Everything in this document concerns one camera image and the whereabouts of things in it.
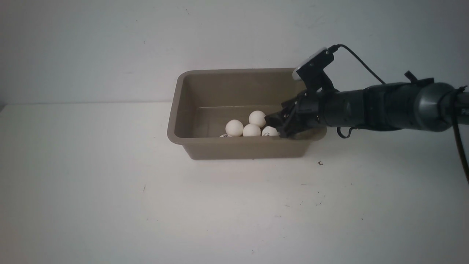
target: table surface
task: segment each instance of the table surface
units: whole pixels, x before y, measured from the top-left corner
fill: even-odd
[[[0,263],[466,263],[452,131],[331,129],[297,159],[193,161],[170,103],[0,112]]]

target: white ball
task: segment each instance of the white ball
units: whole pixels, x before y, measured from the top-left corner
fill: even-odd
[[[249,115],[249,124],[256,124],[258,127],[265,125],[265,114],[262,111],[254,111]]]
[[[279,132],[271,127],[271,126],[266,126],[263,130],[262,130],[262,136],[263,137],[266,137],[266,136],[278,136],[279,135]]]
[[[225,132],[232,137],[239,137],[242,135],[243,125],[239,120],[231,120],[225,126]]]
[[[261,129],[256,124],[248,124],[242,130],[243,137],[258,137],[261,135]]]

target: plastic tub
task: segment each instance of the plastic tub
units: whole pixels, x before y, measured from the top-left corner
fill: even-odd
[[[179,76],[169,116],[168,138],[192,159],[301,157],[326,128],[298,139],[274,137],[220,138],[232,119],[248,124],[254,110],[270,114],[304,90],[292,79],[293,69],[197,70]]]

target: robotic arm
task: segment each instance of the robotic arm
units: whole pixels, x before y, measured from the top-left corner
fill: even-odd
[[[339,47],[350,51],[382,84],[348,92],[335,89],[324,68],[334,60],[333,53]],[[409,71],[405,76],[410,82],[386,84],[348,47],[338,44],[323,48],[293,72],[293,78],[302,80],[306,90],[283,102],[283,110],[267,115],[265,120],[283,138],[324,126],[337,127],[342,138],[348,138],[355,128],[441,132],[453,127],[467,176],[458,123],[469,124],[469,93],[463,92],[464,87],[435,83],[433,78],[419,80]],[[341,127],[351,127],[348,136],[341,133]]]

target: white wall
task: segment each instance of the white wall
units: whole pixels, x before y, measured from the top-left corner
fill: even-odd
[[[0,0],[0,101],[167,101],[196,69],[294,67],[353,48],[385,81],[469,84],[466,0]],[[345,51],[341,90],[375,80]]]

